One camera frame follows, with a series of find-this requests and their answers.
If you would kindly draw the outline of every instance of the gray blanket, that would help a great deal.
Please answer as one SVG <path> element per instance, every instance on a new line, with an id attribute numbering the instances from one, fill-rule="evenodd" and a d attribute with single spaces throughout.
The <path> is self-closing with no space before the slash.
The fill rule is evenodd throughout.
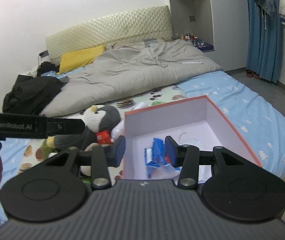
<path id="1" fill-rule="evenodd" d="M 134 96 L 216 70 L 221 67 L 182 40 L 154 43 L 140 50 L 108 50 L 83 71 L 70 75 L 69 82 L 42 114 L 51 117 L 76 113 L 91 105 Z"/>

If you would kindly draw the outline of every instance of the blue curtain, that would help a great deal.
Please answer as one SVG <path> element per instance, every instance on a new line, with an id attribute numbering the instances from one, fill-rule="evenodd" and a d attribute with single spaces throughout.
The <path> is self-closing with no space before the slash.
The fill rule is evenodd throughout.
<path id="1" fill-rule="evenodd" d="M 248 0 L 249 46 L 246 69 L 261 78 L 277 82 L 282 60 L 282 29 L 279 0 L 275 0 L 276 16 L 271 19 L 254 0 Z"/>

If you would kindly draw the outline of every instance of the pillow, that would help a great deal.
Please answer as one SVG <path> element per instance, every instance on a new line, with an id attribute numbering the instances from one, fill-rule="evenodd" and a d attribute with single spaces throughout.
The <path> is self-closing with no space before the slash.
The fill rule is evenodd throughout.
<path id="1" fill-rule="evenodd" d="M 147 48 L 151 43 L 164 43 L 164 42 L 166 41 L 163 38 L 124 40 L 124 41 L 116 42 L 113 45 L 113 49 L 119 49 L 119 48 L 143 49 L 143 48 Z"/>
<path id="2" fill-rule="evenodd" d="M 62 55 L 60 61 L 59 73 L 66 73 L 75 68 L 83 67 L 94 61 L 96 57 L 105 51 L 105 45 L 100 45 L 94 48 L 82 49 L 73 52 L 68 52 Z"/>

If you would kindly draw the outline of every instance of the yellow pillow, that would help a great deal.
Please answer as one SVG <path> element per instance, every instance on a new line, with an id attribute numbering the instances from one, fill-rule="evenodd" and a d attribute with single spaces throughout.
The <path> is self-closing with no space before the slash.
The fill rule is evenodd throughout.
<path id="1" fill-rule="evenodd" d="M 82 49 L 74 52 L 68 52 L 62 55 L 60 61 L 59 73 L 66 73 L 75 68 L 83 67 L 92 63 L 96 57 L 105 51 L 105 45 L 100 45 L 90 49 Z"/>

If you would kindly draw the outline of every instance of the quilted headboard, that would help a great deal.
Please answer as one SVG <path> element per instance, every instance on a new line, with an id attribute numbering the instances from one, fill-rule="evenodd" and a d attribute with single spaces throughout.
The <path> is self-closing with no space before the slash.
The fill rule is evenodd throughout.
<path id="1" fill-rule="evenodd" d="M 149 39 L 172 37 L 168 6 L 150 7 L 104 16 L 75 25 L 46 38 L 52 63 L 58 65 L 66 52 L 111 44 L 128 38 Z"/>

